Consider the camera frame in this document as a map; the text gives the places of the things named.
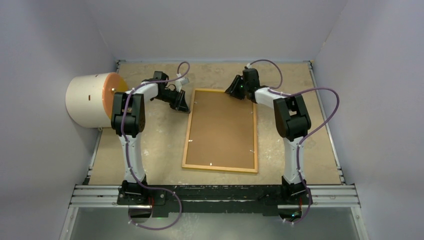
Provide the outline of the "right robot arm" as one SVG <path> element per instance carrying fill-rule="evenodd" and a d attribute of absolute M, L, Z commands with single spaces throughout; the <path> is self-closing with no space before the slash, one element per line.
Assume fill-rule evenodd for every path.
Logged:
<path fill-rule="evenodd" d="M 247 98 L 255 104 L 274 111 L 275 126 L 284 144 L 284 173 L 280 196 L 288 204 L 294 203 L 306 192 L 304 174 L 304 147 L 301 140 L 308 135 L 312 123 L 301 95 L 272 92 L 260 84 L 255 68 L 246 67 L 236 75 L 225 93 L 233 98 Z"/>

